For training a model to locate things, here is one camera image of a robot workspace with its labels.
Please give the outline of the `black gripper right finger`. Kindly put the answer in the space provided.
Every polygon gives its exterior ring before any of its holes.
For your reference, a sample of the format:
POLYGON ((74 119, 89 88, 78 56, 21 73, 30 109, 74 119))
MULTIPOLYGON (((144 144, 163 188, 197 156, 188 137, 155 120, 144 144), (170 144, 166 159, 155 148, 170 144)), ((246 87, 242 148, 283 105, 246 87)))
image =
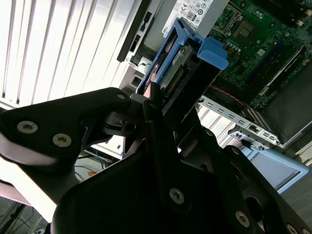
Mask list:
POLYGON ((184 159, 207 170, 207 224, 213 234, 309 234, 310 227, 235 146, 221 148, 193 108, 176 141, 184 159))

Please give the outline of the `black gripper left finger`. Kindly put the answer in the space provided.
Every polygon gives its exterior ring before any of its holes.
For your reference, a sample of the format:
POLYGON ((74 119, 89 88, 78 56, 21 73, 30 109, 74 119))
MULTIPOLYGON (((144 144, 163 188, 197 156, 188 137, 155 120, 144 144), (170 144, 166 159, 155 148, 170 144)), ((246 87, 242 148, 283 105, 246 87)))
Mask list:
POLYGON ((129 97, 118 88, 1 113, 0 178, 53 220, 61 199, 82 183, 74 170, 81 151, 113 136, 125 138, 124 159, 136 153, 152 158, 164 189, 164 179, 181 159, 159 96, 129 97))

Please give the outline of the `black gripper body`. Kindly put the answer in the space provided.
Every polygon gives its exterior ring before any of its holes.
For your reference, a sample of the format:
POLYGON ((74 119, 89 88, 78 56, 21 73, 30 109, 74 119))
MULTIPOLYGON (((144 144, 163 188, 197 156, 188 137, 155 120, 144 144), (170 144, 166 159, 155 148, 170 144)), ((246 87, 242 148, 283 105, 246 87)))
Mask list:
POLYGON ((61 199, 53 234, 260 234, 242 201, 224 202, 215 177, 179 162, 159 188, 152 158, 124 159, 61 199))

